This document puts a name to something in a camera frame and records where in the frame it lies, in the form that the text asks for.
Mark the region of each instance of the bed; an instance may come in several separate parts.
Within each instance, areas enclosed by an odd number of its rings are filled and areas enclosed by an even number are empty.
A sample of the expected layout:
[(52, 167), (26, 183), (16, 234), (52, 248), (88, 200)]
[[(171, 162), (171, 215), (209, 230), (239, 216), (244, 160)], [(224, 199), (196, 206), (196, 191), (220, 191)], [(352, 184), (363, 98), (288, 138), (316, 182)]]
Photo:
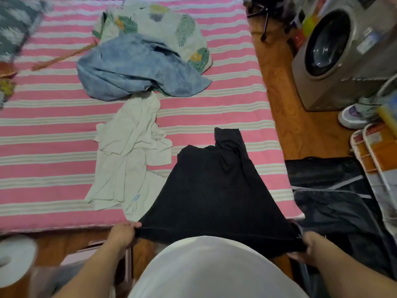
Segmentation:
[[(287, 218), (303, 216), (293, 200), (283, 152), (241, 0), (147, 0), (190, 14), (201, 26), (214, 61), (212, 84), (189, 98), (159, 95), (157, 123), (173, 142), (172, 164), (148, 169), (167, 175), (186, 145), (214, 144), (214, 127), (239, 128), (248, 154)], [(47, 69), (46, 61), (92, 43), (92, 25), (119, 1), (54, 0), (54, 10), (24, 45), (14, 96), (0, 112), (0, 232), (109, 226), (121, 209), (94, 211), (84, 198), (94, 181), (95, 125), (122, 101), (89, 98), (74, 56)]]

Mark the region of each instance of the person's left hand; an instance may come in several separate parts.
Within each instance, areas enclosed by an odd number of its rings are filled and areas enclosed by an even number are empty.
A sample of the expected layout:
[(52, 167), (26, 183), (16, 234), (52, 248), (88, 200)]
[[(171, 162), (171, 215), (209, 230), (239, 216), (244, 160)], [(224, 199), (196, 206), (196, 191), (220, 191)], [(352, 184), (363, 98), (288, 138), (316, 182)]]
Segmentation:
[(135, 228), (142, 226), (140, 222), (126, 222), (114, 225), (106, 243), (120, 251), (120, 256), (132, 245), (135, 238)]

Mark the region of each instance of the hardwood floor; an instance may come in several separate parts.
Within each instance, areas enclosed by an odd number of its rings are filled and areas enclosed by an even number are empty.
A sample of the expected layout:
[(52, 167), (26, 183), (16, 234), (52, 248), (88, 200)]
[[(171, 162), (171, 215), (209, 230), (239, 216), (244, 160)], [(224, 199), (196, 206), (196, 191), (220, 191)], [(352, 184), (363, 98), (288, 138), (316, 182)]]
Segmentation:
[[(337, 113), (308, 113), (303, 109), (291, 74), (292, 55), (281, 25), (270, 21), (267, 41), (262, 43), (264, 20), (257, 17), (250, 19), (250, 24), (285, 159), (347, 156), (352, 132), (338, 124)], [(67, 254), (91, 240), (106, 238), (107, 233), (105, 230), (83, 230), (33, 234), (31, 236), (39, 245), (36, 265), (56, 266)], [(139, 278), (153, 256), (153, 247), (146, 240), (134, 247), (134, 278)], [(274, 262), (285, 274), (292, 276), (288, 257), (279, 257)], [(8, 288), (0, 289), (0, 297), (27, 297), (28, 285), (29, 277), (26, 276)]]

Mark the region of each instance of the white shirt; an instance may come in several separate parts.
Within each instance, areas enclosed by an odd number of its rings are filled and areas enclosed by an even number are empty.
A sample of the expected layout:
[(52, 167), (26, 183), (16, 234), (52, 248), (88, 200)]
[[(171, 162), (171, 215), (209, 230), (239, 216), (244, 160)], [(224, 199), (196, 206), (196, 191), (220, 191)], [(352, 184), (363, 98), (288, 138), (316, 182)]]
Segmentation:
[(233, 240), (179, 240), (147, 266), (129, 298), (308, 298), (272, 262)]

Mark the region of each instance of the office chair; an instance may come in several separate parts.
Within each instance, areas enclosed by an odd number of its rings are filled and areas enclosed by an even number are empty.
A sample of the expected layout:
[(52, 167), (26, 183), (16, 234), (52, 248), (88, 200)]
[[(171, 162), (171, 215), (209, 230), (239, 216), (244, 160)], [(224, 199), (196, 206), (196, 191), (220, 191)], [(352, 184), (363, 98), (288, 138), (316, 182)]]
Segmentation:
[[(280, 19), (281, 14), (283, 13), (283, 8), (276, 6), (278, 2), (282, 1), (284, 0), (252, 0), (251, 6), (248, 8), (247, 18), (256, 17), (259, 15), (266, 16), (265, 26), (261, 36), (262, 42), (266, 40), (266, 28), (268, 27), (269, 15), (271, 14), (272, 17)], [(259, 7), (259, 11), (252, 13), (254, 7)]]

